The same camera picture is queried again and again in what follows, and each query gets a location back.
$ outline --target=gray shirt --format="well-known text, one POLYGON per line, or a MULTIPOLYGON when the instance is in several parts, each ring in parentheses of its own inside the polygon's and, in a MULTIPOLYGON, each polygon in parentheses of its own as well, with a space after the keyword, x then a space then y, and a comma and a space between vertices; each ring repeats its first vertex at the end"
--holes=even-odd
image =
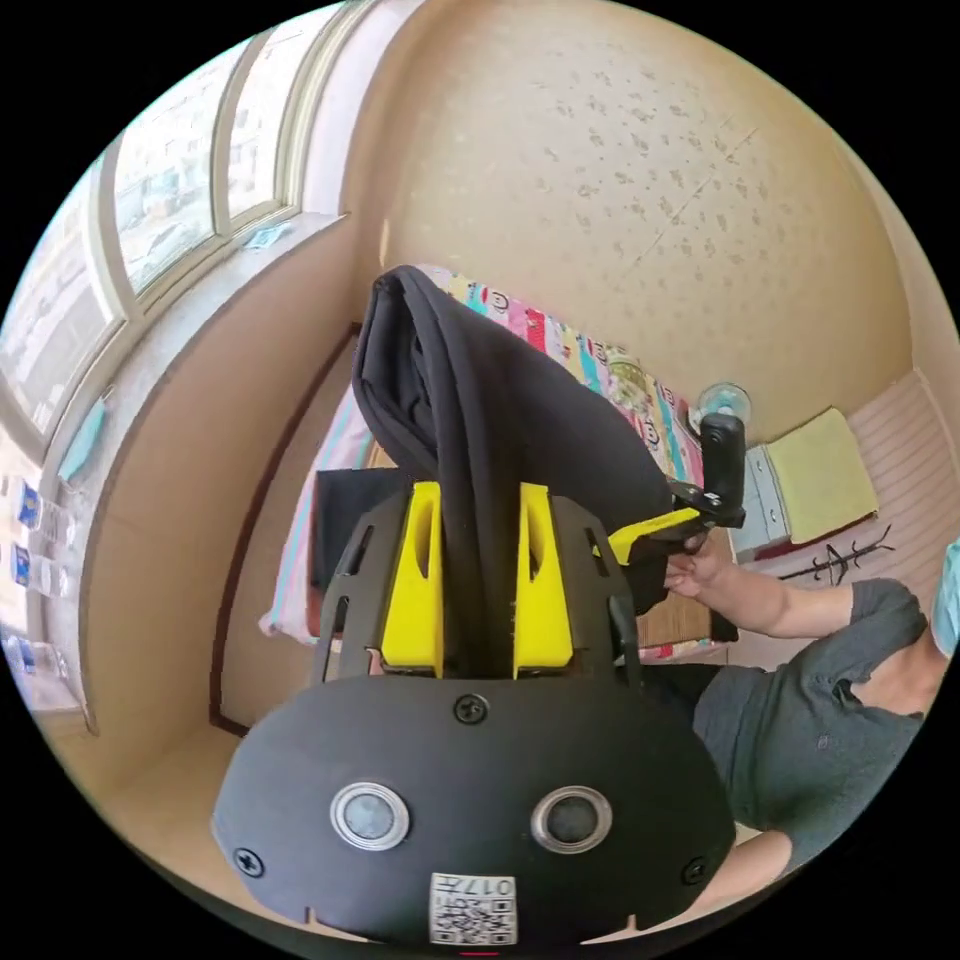
POLYGON ((734 816, 755 830, 787 834, 788 870, 856 820, 922 721, 864 706, 850 692, 924 632, 917 598, 895 580, 855 583, 853 598, 850 626, 773 672, 723 668, 696 708, 694 729, 726 783, 734 816))

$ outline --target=window frame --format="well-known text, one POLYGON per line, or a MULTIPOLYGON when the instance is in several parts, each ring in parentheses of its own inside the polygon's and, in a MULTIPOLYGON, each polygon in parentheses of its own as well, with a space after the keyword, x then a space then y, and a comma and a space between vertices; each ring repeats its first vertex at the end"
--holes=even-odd
MULTIPOLYGON (((184 293, 222 263, 262 227, 296 216, 302 210, 303 177, 320 98, 330 72, 353 32, 380 0, 348 0, 323 25, 304 54, 283 104, 275 145, 274 197, 230 217, 228 170, 230 142, 244 83, 264 44, 280 24, 244 42, 220 97, 210 150, 210 202, 213 234, 175 260, 137 293, 120 248, 116 222, 115 181, 123 133, 91 166, 83 196, 83 239, 93 294, 104 311, 103 332, 68 378, 46 430, 40 430, 19 405, 0 375, 0 420, 11 439, 39 467, 57 464, 94 402, 152 325, 184 293)), ((56 471, 41 493, 56 495, 56 471)))

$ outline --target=yellow bracket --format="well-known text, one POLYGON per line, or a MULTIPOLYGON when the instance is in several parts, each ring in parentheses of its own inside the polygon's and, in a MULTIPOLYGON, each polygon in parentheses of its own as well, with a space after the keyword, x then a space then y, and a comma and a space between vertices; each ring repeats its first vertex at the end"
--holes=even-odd
POLYGON ((546 487, 520 484, 520 542, 513 633, 513 676, 560 669, 573 657, 563 573, 546 487))
POLYGON ((443 676, 440 484, 416 483, 400 545, 380 652, 384 663, 443 676))
POLYGON ((696 520, 699 516, 699 510, 694 510, 693 507, 684 507, 682 510, 664 513, 659 517, 652 517, 650 520, 632 523, 629 527, 621 527, 610 535, 610 546, 613 549, 613 555, 617 558, 617 563, 621 567, 625 567, 630 562, 630 548, 641 537, 649 537, 654 533, 669 530, 671 527, 678 527, 682 523, 696 520))

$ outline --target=screw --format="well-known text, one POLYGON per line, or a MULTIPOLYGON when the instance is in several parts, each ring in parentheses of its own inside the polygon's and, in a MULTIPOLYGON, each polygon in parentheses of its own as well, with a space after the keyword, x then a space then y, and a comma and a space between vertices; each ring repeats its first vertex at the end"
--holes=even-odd
POLYGON ((680 879, 688 886, 692 887, 703 880, 707 865, 703 857, 694 857, 680 873, 680 879))
POLYGON ((245 847, 233 851, 233 862, 237 869, 254 880, 263 876, 263 861, 252 851, 245 847))
POLYGON ((483 723, 487 717, 487 702, 475 693, 465 693, 453 705, 453 715, 461 723, 483 723))

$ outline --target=window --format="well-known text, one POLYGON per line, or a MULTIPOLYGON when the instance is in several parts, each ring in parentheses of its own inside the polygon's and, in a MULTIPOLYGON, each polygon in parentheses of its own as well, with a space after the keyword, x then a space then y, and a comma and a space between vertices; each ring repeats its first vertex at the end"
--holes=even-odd
POLYGON ((231 218, 275 198, 284 105, 310 45, 340 6, 333 4, 280 24, 250 68, 230 136, 231 218))
POLYGON ((221 54, 168 90, 123 135, 114 188, 117 230, 137 293, 213 236, 214 124, 244 46, 221 54))
POLYGON ((20 279, 0 331, 0 373, 41 437, 82 375, 112 318, 96 296, 88 254, 90 174, 64 201, 20 279))
MULTIPOLYGON (((33 486, 40 479, 40 469, 14 443, 0 423, 0 475, 19 475, 33 486)), ((10 576, 11 543, 27 545, 27 528, 17 523, 6 510, 0 514, 0 622, 14 630, 27 629, 27 597, 21 586, 10 576)))
POLYGON ((297 188, 277 188, 308 148, 306 101, 329 68, 314 54, 345 43, 376 2, 324 7, 216 57, 144 110, 67 197, 0 330, 0 424, 30 461, 51 444, 62 454, 64 414, 80 422, 145 326, 245 230, 297 212, 297 188))

